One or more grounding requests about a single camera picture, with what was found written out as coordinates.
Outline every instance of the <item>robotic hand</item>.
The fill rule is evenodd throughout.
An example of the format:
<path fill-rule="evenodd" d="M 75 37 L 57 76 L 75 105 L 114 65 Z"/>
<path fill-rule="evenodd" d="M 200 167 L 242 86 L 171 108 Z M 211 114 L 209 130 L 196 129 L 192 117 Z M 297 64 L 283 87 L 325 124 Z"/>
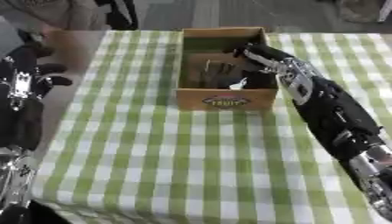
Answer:
<path fill-rule="evenodd" d="M 24 45 L 0 61 L 0 223 L 30 223 L 30 188 L 37 164 L 32 156 L 42 132 L 42 98 L 56 85 L 72 82 L 59 64 L 38 65 L 49 56 Z"/>
<path fill-rule="evenodd" d="M 262 36 L 230 52 L 277 74 L 311 133 L 371 206 L 392 221 L 392 150 L 379 137 L 382 127 L 337 83 L 309 62 L 267 46 Z"/>

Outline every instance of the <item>table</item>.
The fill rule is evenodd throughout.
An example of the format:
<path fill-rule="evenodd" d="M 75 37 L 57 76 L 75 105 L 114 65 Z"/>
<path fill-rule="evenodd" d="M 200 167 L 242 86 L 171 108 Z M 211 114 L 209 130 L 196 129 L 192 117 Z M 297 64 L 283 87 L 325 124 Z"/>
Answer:
<path fill-rule="evenodd" d="M 270 34 L 386 129 L 392 52 L 378 34 Z M 279 91 L 255 112 L 179 112 L 180 33 L 108 31 L 40 166 L 33 196 L 73 223 L 387 223 Z"/>

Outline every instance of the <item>open cardboard box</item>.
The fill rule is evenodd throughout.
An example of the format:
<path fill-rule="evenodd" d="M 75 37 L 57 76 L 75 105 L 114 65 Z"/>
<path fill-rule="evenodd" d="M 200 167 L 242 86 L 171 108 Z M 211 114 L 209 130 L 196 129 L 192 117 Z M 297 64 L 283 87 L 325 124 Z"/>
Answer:
<path fill-rule="evenodd" d="M 200 88 L 200 72 L 208 60 L 231 63 L 235 73 L 253 67 L 243 58 L 234 58 L 224 49 L 241 46 L 254 37 L 260 27 L 185 29 L 181 72 L 178 78 L 178 107 L 183 110 L 270 109 L 277 95 L 277 84 L 258 89 L 230 90 Z"/>

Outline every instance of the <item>box label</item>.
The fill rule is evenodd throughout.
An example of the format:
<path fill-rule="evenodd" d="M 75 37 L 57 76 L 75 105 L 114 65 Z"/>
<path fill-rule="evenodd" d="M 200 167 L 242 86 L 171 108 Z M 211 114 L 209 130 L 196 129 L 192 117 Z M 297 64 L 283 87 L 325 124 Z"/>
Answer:
<path fill-rule="evenodd" d="M 250 103 L 250 100 L 236 95 L 215 95 L 206 98 L 203 102 L 218 109 L 230 109 Z"/>

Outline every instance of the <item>gray floor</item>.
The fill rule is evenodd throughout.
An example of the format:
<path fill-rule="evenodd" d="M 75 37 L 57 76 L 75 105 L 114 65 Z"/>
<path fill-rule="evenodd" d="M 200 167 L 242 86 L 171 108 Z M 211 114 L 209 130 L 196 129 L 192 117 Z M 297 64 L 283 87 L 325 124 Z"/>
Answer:
<path fill-rule="evenodd" d="M 261 25 L 271 32 L 392 33 L 392 16 L 384 24 L 348 23 L 329 0 L 134 1 L 146 30 Z"/>

